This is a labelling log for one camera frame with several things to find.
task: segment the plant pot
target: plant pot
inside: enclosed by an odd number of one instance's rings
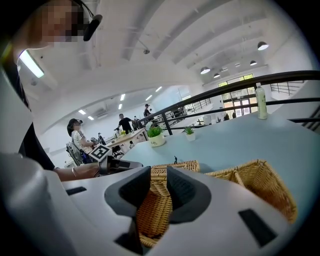
[[[151,147],[159,147],[165,144],[166,139],[162,133],[160,133],[158,136],[149,138]]]
[[[195,133],[192,133],[190,135],[185,134],[185,136],[186,136],[187,140],[190,141],[190,142],[192,142],[192,141],[194,141],[196,139],[196,134]]]

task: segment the white table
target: white table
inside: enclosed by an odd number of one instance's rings
[[[142,142],[123,159],[153,166],[173,163],[176,156],[178,162],[198,160],[203,173],[264,159],[297,203],[296,224],[309,213],[320,187],[320,135],[276,115],[260,120],[252,113],[197,128],[195,136],[191,142],[183,133],[167,136],[160,147]]]
[[[139,130],[135,130],[132,133],[126,134],[124,137],[117,138],[117,139],[114,140],[114,142],[110,142],[106,146],[109,147],[109,148],[113,148],[115,146],[119,146],[121,148],[123,154],[125,154],[128,151],[128,149],[127,149],[127,147],[122,146],[122,145],[124,145],[125,143],[128,143],[130,141],[132,141],[133,144],[135,144],[135,141],[136,141],[135,138],[137,138],[139,135],[143,135],[143,137],[144,137],[144,139],[146,141],[149,140],[147,132],[146,132],[146,129],[142,128],[142,129],[139,129]]]

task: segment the woven basket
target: woven basket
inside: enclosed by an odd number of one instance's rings
[[[167,190],[167,166],[200,171],[198,161],[154,165],[151,168],[150,190],[136,215],[140,241],[148,248],[153,247],[166,232],[172,212],[171,197]]]
[[[208,176],[235,182],[278,209],[290,223],[297,218],[297,205],[275,170],[265,160],[205,173]]]

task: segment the black microphone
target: black microphone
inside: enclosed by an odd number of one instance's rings
[[[84,31],[83,41],[87,42],[90,40],[94,32],[96,31],[97,27],[101,23],[102,15],[98,14],[93,17],[93,20],[90,22],[86,30]]]

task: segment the bottle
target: bottle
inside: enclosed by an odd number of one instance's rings
[[[266,94],[265,90],[261,87],[261,83],[256,83],[255,90],[256,101],[258,102],[258,118],[267,119],[267,105],[266,105]]]

